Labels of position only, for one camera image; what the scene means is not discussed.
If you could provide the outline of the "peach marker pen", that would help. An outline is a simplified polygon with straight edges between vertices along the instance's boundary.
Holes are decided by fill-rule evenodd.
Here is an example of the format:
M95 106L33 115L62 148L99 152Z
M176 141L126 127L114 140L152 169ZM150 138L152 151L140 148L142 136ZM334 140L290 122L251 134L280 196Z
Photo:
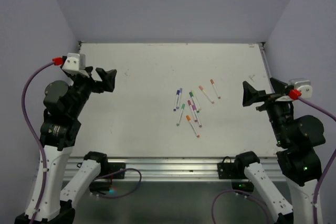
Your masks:
M208 99L208 101L211 103L211 104L214 104L214 101L213 99L207 94L207 92L205 91L205 89L202 87L202 86L198 86L199 89L202 91L202 93L206 96L206 98Z

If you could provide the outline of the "yellow marker pen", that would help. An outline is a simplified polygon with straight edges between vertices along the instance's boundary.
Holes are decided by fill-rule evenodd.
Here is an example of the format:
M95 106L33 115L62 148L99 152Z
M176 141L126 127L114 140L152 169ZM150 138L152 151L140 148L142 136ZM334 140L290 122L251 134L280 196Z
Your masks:
M198 102L198 99L196 97L196 94L195 94L194 90L191 90L191 93L192 93L192 95L194 97L194 103L195 103L195 106L197 108L197 111L199 112L202 108L201 108L201 106L200 106L200 104Z

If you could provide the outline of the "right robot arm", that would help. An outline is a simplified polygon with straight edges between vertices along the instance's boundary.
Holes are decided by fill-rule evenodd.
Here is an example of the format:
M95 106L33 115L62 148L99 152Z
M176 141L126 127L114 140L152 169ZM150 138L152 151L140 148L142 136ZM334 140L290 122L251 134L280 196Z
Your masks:
M312 96L311 82L293 79L284 83L270 78L273 93L256 90L243 82L243 106L254 103L259 112L266 111L277 146L277 161L290 189L291 202L287 202L270 178L265 174L260 159L254 152L236 156L234 172L248 178L266 203L275 223L322 223L322 211L316 186L322 181L320 158L314 147L325 143L324 126L312 115L294 118L293 102Z

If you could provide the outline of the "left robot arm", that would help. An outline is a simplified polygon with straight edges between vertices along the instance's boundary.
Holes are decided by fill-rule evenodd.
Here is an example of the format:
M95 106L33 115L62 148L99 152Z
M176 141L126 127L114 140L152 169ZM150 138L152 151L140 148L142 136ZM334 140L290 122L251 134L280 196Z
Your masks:
M36 135L40 161L34 191L15 223L72 223L80 198L94 178L109 172L106 154L89 152L76 175L63 186L64 173L81 127L78 117L91 93L113 92L117 70L96 68L92 76L72 76L72 85L56 80L45 88L44 122Z

